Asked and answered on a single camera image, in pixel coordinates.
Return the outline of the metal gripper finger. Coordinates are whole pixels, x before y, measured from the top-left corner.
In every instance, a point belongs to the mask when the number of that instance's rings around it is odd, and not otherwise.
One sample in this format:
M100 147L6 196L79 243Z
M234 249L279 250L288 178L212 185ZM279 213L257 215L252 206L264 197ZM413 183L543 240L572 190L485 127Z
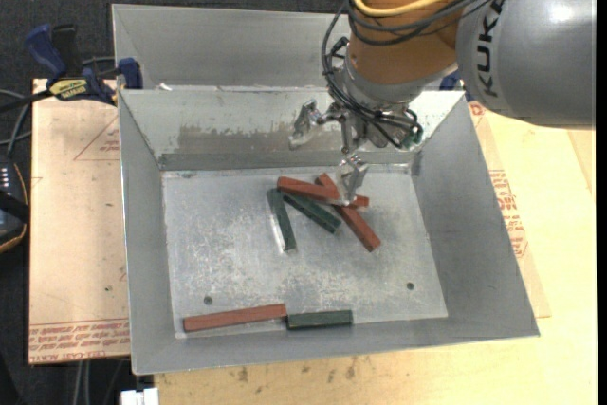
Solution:
M309 100L302 105L299 115L294 121L293 132L288 137L290 150L297 150L304 146L316 135L321 117L322 113L316 100Z
M341 200L345 204L354 201L367 170L367 163L358 155L351 155L340 163L338 167L338 188Z

